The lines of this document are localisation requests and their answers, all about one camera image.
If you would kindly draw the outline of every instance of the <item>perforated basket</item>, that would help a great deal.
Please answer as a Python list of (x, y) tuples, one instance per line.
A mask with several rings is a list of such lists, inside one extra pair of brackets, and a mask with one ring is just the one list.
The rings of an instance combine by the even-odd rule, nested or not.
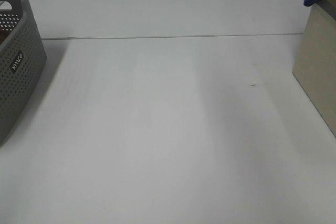
[(27, 104), (42, 73), (46, 53), (29, 0), (0, 0), (0, 143)]

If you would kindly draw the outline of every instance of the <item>white tabletop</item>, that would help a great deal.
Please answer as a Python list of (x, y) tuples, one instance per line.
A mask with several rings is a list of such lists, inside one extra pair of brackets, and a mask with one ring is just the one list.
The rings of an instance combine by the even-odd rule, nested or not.
[(44, 38), (302, 33), (303, 0), (30, 0)]
[(45, 41), (0, 148), (0, 223), (335, 223), (301, 35)]

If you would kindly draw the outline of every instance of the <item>cardboard box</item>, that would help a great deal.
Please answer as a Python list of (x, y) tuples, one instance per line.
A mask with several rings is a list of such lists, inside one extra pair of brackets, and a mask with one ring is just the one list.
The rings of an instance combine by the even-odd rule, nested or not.
[(293, 74), (336, 136), (336, 0), (313, 5)]

